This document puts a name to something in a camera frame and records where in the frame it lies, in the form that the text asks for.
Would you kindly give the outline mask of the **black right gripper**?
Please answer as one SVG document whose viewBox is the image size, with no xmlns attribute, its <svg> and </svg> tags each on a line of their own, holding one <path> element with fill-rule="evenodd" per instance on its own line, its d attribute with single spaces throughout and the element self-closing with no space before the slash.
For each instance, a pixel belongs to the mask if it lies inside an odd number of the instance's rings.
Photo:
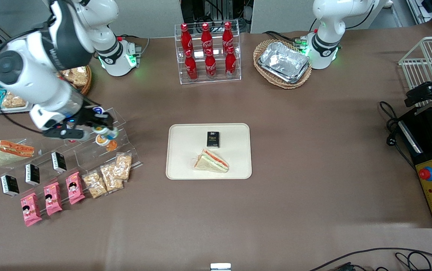
<svg viewBox="0 0 432 271">
<path fill-rule="evenodd" d="M 80 108 L 75 115 L 73 115 L 73 124 L 84 125 L 88 127 L 104 126 L 113 128 L 114 118 L 111 114 L 104 114 L 101 110 L 94 110 L 93 108 Z"/>
</svg>

